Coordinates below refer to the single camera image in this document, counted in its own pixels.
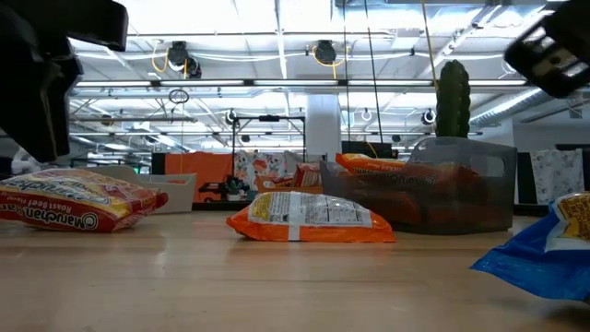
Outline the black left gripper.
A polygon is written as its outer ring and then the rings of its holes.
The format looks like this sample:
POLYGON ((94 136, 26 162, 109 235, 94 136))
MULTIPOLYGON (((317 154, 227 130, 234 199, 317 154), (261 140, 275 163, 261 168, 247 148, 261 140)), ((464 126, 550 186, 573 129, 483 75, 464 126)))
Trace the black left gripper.
MULTIPOLYGON (((0 0, 0 6, 11 9, 38 32, 125 51, 128 12, 114 0, 0 0)), ((69 97, 83 76, 82 65, 71 45, 55 47, 49 55, 50 64, 57 65, 57 73, 45 89, 50 134, 41 140, 43 147, 36 157, 40 162, 54 161, 70 153, 69 97)), ((35 120, 28 92, 29 59, 30 52, 23 47, 0 47, 0 129, 27 152, 34 141, 35 120)))

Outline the orange chicken ramen noodle pack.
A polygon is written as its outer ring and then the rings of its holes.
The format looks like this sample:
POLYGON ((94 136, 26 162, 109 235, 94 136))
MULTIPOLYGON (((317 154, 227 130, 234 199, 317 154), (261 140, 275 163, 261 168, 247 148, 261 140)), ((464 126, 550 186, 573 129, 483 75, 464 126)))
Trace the orange chicken ramen noodle pack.
POLYGON ((356 202, 300 192, 262 193, 226 223, 265 242, 393 243, 390 224, 356 202))
POLYGON ((405 167, 403 161, 370 158, 364 154, 336 154, 336 163, 352 174, 393 172, 405 167))
POLYGON ((393 172, 345 178, 346 193, 388 222, 411 227, 449 224, 457 210, 484 203, 489 186, 464 165, 408 163, 393 172))

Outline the blue soy sauce ramen pack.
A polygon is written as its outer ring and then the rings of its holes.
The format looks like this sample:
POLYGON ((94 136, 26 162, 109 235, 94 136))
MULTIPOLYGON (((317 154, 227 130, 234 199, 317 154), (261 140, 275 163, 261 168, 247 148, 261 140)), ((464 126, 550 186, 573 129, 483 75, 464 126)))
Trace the blue soy sauce ramen pack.
POLYGON ((590 304, 590 192, 555 199, 547 216, 471 268, 541 298, 590 304))

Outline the white robot figure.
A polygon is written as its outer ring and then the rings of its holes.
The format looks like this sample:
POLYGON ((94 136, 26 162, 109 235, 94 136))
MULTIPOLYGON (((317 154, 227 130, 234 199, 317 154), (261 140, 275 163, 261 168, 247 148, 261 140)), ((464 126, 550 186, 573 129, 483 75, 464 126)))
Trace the white robot figure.
POLYGON ((11 160, 11 173, 13 175, 39 172, 40 170, 41 164, 24 148, 19 148, 11 160))

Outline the green cactus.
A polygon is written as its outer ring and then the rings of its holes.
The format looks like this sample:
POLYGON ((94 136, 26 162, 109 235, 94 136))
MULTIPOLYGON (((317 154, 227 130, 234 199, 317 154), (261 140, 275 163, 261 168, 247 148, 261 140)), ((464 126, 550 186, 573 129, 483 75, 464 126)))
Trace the green cactus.
POLYGON ((436 136, 467 138, 470 126, 469 74, 457 60, 446 62, 436 91, 436 136))

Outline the white patterned cloth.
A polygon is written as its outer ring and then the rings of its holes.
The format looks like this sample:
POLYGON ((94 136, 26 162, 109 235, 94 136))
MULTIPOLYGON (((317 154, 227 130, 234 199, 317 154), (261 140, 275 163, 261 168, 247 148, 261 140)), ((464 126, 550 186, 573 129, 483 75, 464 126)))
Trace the white patterned cloth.
POLYGON ((568 194, 583 192, 583 151, 547 149, 530 153, 537 202, 550 203, 568 194))

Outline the light grey plastic bin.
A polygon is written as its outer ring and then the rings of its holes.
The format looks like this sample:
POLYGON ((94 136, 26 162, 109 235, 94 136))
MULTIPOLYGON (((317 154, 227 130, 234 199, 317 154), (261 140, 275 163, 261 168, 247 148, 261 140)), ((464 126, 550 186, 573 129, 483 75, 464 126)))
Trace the light grey plastic bin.
POLYGON ((159 189, 168 195, 168 202, 156 214, 188 213, 192 210, 196 174, 154 175, 136 173, 123 165, 84 167, 84 170, 110 176, 146 188, 159 189))

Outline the orange partition panel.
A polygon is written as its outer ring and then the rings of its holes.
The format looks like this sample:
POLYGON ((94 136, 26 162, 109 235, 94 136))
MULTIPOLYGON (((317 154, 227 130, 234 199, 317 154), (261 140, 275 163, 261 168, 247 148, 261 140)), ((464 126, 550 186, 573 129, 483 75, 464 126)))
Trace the orange partition panel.
POLYGON ((170 153, 164 171, 169 174, 196 174, 194 203, 223 200, 221 183, 231 175, 231 155, 227 153, 170 153))

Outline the clear plastic bin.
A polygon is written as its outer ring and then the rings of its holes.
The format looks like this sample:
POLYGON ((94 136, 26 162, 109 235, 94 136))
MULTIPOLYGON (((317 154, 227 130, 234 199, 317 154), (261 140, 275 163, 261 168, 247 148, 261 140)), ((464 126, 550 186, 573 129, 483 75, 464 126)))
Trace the clear plastic bin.
POLYGON ((420 141, 396 171, 320 164, 324 193, 354 201, 396 231, 460 235, 513 225, 517 151, 460 137, 420 141))

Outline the black monitor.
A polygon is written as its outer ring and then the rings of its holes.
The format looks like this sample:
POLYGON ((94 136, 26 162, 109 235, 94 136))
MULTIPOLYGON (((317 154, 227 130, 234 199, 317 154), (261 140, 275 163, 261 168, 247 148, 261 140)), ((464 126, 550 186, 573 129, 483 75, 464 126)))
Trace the black monitor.
POLYGON ((390 143, 342 141, 341 150, 343 153, 363 154, 378 159, 392 159, 394 157, 394 152, 390 143))

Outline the floral patterned cloth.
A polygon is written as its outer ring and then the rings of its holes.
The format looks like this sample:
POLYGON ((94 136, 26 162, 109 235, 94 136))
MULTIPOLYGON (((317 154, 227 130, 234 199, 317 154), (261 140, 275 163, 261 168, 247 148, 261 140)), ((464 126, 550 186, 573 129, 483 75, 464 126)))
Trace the floral patterned cloth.
POLYGON ((257 191, 256 176, 273 179, 292 175, 283 152, 248 152, 239 150, 234 154, 234 176, 248 184, 252 191, 257 191))

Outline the white building pillar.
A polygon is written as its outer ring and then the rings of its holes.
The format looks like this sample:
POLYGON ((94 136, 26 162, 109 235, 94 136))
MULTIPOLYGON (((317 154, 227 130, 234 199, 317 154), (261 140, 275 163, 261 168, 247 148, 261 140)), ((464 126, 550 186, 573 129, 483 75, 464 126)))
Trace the white building pillar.
POLYGON ((306 147, 310 155, 334 161, 341 151, 341 112, 336 94, 307 97, 306 147))

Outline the long ceiling light strip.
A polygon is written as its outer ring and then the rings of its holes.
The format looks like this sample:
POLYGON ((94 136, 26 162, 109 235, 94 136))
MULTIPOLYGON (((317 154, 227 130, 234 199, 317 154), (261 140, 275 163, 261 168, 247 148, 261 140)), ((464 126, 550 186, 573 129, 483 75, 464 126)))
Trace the long ceiling light strip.
MULTIPOLYGON (((474 87, 523 87, 522 79, 469 79, 474 87)), ((433 87, 431 80, 425 79, 211 79, 211 80, 108 80, 82 81, 76 88, 155 88, 155 87, 433 87)))

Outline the orange plastic bin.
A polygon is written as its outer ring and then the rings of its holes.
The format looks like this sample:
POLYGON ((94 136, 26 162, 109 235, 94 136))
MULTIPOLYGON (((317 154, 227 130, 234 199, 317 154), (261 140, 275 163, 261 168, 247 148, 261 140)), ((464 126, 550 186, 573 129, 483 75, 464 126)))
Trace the orange plastic bin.
POLYGON ((265 176, 256 176, 255 185, 259 193, 266 192, 300 192, 308 194, 322 194, 324 188, 322 186, 315 187, 267 187, 266 182, 269 182, 269 178, 265 176))

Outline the black metal rack frame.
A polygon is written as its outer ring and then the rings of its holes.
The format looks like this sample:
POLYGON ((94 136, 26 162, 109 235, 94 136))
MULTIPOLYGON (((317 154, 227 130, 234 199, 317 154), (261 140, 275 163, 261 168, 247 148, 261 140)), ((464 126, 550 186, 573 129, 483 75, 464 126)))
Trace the black metal rack frame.
POLYGON ((258 116, 238 116, 234 115, 231 119, 231 175, 235 175, 235 153, 236 153, 236 139, 237 136, 242 134, 242 130, 251 122, 256 121, 259 123, 278 123, 280 121, 286 121, 290 124, 301 136, 302 143, 302 157, 303 160, 307 160, 307 129, 306 129, 306 117, 305 116, 288 116, 288 115, 258 115, 258 116))

